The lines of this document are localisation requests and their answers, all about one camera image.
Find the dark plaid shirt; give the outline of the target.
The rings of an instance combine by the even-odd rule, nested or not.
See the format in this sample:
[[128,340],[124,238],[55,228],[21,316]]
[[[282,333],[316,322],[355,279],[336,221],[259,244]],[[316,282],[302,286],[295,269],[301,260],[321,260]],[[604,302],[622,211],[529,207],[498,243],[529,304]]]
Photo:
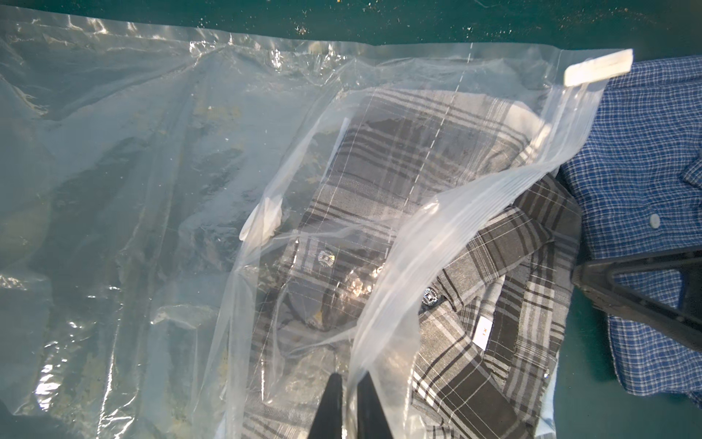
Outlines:
[[565,100],[374,88],[294,148],[248,221],[257,277],[227,432],[305,438],[332,373],[342,438],[369,372],[394,438],[539,438],[581,212]]

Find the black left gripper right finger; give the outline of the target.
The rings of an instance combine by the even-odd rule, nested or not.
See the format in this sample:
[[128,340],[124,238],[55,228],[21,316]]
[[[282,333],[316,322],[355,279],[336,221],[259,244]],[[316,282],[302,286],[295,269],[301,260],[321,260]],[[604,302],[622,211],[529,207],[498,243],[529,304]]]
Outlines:
[[358,439],[392,439],[391,429],[369,372],[358,384]]

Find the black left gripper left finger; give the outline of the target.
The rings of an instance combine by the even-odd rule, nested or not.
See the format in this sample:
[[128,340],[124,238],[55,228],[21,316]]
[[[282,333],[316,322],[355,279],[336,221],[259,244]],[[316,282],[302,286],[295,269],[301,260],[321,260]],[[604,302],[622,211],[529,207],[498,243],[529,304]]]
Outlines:
[[329,376],[308,439],[341,439],[343,433],[343,377]]

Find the clear plastic vacuum bag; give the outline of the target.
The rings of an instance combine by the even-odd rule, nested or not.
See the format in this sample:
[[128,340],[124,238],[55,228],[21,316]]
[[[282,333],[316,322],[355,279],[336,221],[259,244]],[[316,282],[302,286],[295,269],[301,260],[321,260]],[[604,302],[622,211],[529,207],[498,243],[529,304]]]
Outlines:
[[325,110],[374,88],[560,96],[576,155],[632,64],[628,49],[369,46],[2,7],[1,435],[237,438],[248,221]]

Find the blue checked shirt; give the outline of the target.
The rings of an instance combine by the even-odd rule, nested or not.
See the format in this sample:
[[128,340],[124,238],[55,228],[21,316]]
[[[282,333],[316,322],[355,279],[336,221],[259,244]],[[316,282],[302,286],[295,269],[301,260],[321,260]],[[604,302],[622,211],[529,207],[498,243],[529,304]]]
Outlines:
[[[563,166],[590,255],[701,243],[701,58],[637,62],[605,88],[590,136]],[[701,355],[643,323],[609,316],[617,379],[636,396],[701,401]]]

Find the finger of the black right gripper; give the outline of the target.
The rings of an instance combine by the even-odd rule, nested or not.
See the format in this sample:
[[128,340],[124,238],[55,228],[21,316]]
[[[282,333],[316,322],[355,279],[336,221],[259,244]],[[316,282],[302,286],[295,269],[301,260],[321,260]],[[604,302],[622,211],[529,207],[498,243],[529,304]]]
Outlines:
[[[625,286],[624,274],[676,271],[683,291],[678,306],[671,307]],[[701,351],[701,248],[679,248],[632,256],[595,260],[574,269],[572,283],[597,309],[652,327],[676,342]]]

